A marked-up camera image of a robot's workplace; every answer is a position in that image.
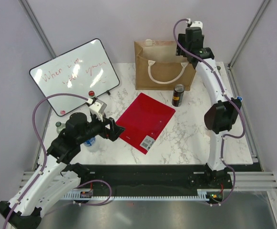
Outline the dark tall beverage can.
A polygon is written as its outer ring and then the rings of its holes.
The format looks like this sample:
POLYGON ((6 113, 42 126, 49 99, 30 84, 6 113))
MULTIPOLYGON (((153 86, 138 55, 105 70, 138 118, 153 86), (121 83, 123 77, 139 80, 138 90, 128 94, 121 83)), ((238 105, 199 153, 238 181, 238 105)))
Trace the dark tall beverage can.
POLYGON ((179 107, 182 104, 184 91, 185 91, 185 87, 182 84, 177 84, 174 87, 174 92, 172 97, 173 106, 179 107))

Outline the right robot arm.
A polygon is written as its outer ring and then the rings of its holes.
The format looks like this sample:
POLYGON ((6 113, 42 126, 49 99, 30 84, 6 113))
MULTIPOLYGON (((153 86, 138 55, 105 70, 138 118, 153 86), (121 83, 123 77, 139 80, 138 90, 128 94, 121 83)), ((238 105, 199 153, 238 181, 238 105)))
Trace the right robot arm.
POLYGON ((204 115, 204 122, 210 131, 210 153, 204 173, 204 182, 214 188, 230 179, 224 162, 224 141, 236 122, 241 101, 235 99, 224 86, 210 48, 203 47, 202 23, 189 23, 185 33, 178 35, 176 55, 187 58, 201 76, 208 92, 211 107, 204 115))

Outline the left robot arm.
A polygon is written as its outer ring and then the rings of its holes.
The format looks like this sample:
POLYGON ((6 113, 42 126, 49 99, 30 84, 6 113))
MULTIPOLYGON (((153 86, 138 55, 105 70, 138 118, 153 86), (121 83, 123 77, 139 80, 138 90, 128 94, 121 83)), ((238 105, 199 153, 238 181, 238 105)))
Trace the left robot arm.
POLYGON ((81 144, 97 135, 115 141, 124 130, 111 117, 100 121, 93 115, 89 122, 84 113, 73 113, 45 152, 44 162, 24 187, 9 201, 0 202, 0 214, 5 218, 3 227, 11 224, 16 229, 37 228, 45 214, 66 193, 89 185, 88 169, 79 163, 71 165, 64 177, 53 182, 80 152, 81 144))

